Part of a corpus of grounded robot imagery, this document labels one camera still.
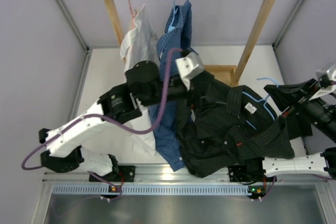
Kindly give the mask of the light blue wire hanger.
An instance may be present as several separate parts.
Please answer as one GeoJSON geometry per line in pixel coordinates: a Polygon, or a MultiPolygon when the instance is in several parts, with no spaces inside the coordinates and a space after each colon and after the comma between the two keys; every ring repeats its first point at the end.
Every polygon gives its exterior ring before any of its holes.
{"type": "MultiPolygon", "coordinates": [[[[257,78],[257,81],[260,80],[269,80],[271,81],[273,84],[275,84],[276,88],[279,87],[279,83],[274,80],[273,78],[269,78],[269,77],[262,77],[262,78],[257,78]]],[[[242,94],[244,94],[245,96],[249,97],[250,99],[252,99],[254,102],[256,103],[261,103],[262,107],[266,110],[266,112],[270,115],[270,117],[272,118],[273,121],[275,121],[275,116],[274,114],[268,109],[267,107],[267,103],[268,103],[268,99],[270,98],[270,95],[268,94],[265,98],[263,99],[259,99],[257,100],[256,98],[254,98],[251,94],[243,91],[242,94]]]]}

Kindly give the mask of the dark pinstriped shirt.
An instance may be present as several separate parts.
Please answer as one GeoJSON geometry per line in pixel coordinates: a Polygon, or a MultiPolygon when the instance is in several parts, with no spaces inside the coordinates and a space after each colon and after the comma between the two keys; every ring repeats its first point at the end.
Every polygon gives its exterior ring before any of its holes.
{"type": "Polygon", "coordinates": [[[312,135],[300,116],[284,119],[267,105],[273,121],[261,103],[242,94],[261,99],[248,86],[230,87],[207,71],[198,76],[205,78],[201,107],[188,108],[186,100],[179,100],[175,114],[181,157],[190,174],[202,178],[260,157],[292,159],[291,140],[312,135]]]}

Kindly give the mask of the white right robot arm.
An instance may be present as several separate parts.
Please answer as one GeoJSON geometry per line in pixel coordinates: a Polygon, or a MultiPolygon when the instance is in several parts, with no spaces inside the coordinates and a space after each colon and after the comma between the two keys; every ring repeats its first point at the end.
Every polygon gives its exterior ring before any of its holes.
{"type": "MultiPolygon", "coordinates": [[[[323,101],[324,95],[335,95],[335,81],[327,76],[310,79],[290,85],[266,85],[264,87],[273,99],[282,118],[300,116],[304,122],[314,126],[331,140],[335,140],[335,105],[323,101]]],[[[335,179],[335,148],[323,152],[283,159],[263,157],[251,160],[244,168],[250,180],[275,178],[279,175],[310,174],[326,180],[335,179]]]]}

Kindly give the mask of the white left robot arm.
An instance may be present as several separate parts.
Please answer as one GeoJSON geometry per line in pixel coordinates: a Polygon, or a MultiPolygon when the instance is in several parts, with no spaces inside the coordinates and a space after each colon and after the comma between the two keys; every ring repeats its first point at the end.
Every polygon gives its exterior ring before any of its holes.
{"type": "Polygon", "coordinates": [[[86,112],[55,130],[40,130],[42,167],[56,173],[67,173],[79,167],[114,181],[119,174],[118,162],[111,154],[99,154],[87,150],[83,143],[114,124],[133,134],[145,135],[160,124],[166,103],[187,98],[191,92],[191,80],[205,70],[202,63],[194,63],[185,57],[176,60],[178,74],[170,77],[166,69],[160,79],[157,65],[141,61],[126,71],[126,83],[113,87],[103,94],[86,112]],[[139,118],[140,105],[159,104],[159,113],[153,125],[146,130],[135,130],[125,123],[139,118]]]}

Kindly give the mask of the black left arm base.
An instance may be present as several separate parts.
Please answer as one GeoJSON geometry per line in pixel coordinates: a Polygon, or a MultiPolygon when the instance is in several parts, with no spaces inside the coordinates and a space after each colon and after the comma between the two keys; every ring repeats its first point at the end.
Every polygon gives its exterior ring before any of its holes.
{"type": "Polygon", "coordinates": [[[133,165],[120,165],[119,166],[119,172],[111,172],[104,176],[98,176],[98,175],[92,175],[89,172],[89,181],[90,182],[112,182],[112,183],[118,183],[118,182],[127,182],[131,183],[134,182],[135,177],[135,166],[133,165]]]}

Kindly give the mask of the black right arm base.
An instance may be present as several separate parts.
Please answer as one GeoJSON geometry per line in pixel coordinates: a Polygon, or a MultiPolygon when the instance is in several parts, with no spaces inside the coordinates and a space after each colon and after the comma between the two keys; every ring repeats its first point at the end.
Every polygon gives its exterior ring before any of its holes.
{"type": "Polygon", "coordinates": [[[267,177],[262,168],[233,165],[228,167],[230,182],[252,183],[252,182],[272,182],[273,177],[267,177]]]}

